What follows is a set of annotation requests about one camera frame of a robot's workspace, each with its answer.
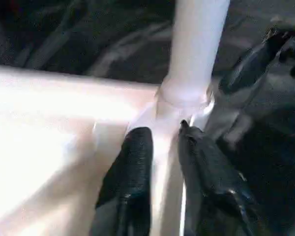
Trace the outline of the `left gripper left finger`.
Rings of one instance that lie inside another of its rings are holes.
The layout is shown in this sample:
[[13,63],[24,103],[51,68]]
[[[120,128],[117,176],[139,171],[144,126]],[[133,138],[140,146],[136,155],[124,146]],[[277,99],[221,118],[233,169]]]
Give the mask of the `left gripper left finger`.
[[131,130],[106,173],[95,205],[92,236],[148,236],[151,225],[152,133]]

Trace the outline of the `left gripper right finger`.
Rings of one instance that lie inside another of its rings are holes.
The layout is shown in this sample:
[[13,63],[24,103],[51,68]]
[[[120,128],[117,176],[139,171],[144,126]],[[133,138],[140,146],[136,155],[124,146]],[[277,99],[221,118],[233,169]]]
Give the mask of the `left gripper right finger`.
[[178,158],[186,186],[188,229],[195,236],[261,234],[258,205],[247,183],[216,142],[182,120]]

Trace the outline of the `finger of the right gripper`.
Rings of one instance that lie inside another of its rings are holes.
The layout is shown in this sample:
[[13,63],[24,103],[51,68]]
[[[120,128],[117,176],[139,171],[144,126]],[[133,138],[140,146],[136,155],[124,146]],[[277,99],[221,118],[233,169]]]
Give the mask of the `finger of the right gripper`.
[[226,95],[252,87],[265,74],[283,45],[293,36],[291,30],[271,28],[263,41],[244,52],[219,82]]

